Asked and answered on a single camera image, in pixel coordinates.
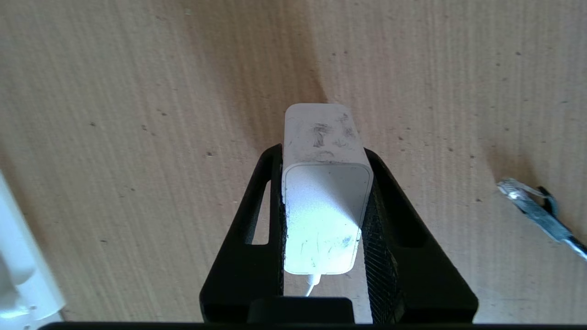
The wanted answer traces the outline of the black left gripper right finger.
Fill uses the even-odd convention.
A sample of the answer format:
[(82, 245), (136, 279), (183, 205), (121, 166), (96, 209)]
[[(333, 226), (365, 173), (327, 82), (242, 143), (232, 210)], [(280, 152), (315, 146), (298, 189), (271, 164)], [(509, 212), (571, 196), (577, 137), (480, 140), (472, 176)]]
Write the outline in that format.
[(366, 151), (374, 180), (362, 225), (375, 324), (471, 324), (478, 298), (384, 161)]

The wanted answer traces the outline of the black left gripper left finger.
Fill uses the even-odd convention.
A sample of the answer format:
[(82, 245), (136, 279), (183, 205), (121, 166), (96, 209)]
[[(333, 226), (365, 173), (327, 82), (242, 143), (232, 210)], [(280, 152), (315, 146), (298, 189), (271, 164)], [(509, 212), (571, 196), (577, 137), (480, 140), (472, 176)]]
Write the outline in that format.
[[(260, 156), (235, 217), (200, 291), (206, 323), (245, 323), (251, 303), (283, 295), (285, 207), (282, 200), (282, 145)], [(270, 186), (268, 242), (254, 245), (266, 186)]]

